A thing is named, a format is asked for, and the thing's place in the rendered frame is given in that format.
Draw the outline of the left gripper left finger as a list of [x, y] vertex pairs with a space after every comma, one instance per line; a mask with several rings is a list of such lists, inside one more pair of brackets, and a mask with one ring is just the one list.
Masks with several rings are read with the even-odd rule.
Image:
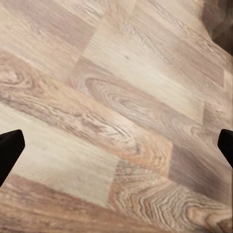
[[0, 187], [25, 148], [21, 129], [0, 134]]

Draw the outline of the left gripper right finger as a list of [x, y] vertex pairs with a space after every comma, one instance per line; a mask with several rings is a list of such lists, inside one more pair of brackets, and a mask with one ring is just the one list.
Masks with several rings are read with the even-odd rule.
[[222, 129], [217, 145], [233, 168], [233, 131]]

